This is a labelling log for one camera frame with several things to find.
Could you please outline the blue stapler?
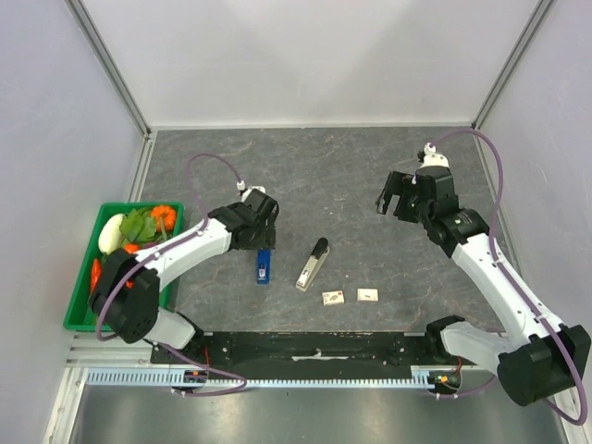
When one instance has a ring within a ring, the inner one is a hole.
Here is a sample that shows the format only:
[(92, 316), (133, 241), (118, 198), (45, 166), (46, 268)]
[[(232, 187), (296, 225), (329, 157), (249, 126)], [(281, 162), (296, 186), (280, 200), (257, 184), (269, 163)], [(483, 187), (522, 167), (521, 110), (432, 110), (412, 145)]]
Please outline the blue stapler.
[(270, 281), (271, 251), (262, 249), (257, 254), (256, 281), (260, 285), (267, 285)]

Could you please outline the staple box with red mark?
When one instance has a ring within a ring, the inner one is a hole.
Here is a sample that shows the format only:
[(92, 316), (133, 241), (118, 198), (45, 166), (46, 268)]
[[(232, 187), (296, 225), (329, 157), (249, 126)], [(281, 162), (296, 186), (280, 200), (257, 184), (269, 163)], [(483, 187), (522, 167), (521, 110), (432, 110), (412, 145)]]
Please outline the staple box with red mark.
[(332, 306), (345, 303), (344, 294), (341, 290), (323, 292), (322, 300), (324, 306)]

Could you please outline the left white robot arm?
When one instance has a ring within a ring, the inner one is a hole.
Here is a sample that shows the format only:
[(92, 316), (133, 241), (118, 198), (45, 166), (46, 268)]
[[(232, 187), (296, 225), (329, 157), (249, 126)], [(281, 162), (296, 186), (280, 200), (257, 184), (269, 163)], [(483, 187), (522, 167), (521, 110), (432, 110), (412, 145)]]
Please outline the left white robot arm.
[(106, 261), (89, 305), (98, 316), (100, 341), (148, 340), (171, 347), (183, 363), (203, 355), (204, 342), (191, 321), (160, 306), (162, 289), (210, 258), (233, 250), (275, 246), (279, 205), (232, 203), (211, 211), (198, 225), (144, 252), (119, 249)]

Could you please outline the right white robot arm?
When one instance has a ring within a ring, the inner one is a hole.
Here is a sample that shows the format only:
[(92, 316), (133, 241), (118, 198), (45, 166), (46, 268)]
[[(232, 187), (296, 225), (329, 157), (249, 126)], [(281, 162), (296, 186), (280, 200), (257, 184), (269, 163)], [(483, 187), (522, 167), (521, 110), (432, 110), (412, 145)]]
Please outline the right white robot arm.
[(581, 382), (591, 338), (581, 326), (568, 327), (524, 283), (490, 237), (483, 217), (462, 208), (450, 170), (421, 167), (413, 174), (392, 171), (376, 200), (384, 215), (419, 223), (477, 286), (505, 329), (499, 337), (458, 315), (429, 324), (425, 357), (444, 364), (461, 356), (496, 376), (520, 406), (547, 399)]

